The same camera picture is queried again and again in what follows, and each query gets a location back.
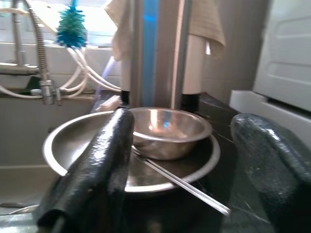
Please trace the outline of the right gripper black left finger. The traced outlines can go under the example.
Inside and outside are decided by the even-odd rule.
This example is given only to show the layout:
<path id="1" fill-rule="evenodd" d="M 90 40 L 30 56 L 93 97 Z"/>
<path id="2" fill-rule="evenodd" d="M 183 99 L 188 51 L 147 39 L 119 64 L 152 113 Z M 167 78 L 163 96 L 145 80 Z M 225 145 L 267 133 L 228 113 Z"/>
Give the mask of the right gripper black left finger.
<path id="1" fill-rule="evenodd" d="M 116 110 L 36 210 L 40 233 L 118 233 L 134 116 Z"/>

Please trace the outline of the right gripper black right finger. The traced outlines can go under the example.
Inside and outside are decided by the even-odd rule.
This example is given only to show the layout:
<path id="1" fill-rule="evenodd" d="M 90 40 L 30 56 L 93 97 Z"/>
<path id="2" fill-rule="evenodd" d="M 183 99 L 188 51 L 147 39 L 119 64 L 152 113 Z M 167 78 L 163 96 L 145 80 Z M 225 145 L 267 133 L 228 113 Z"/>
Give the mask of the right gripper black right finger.
<path id="1" fill-rule="evenodd" d="M 254 114 L 231 120 L 245 173 L 278 233 L 311 231 L 311 151 L 289 129 Z"/>

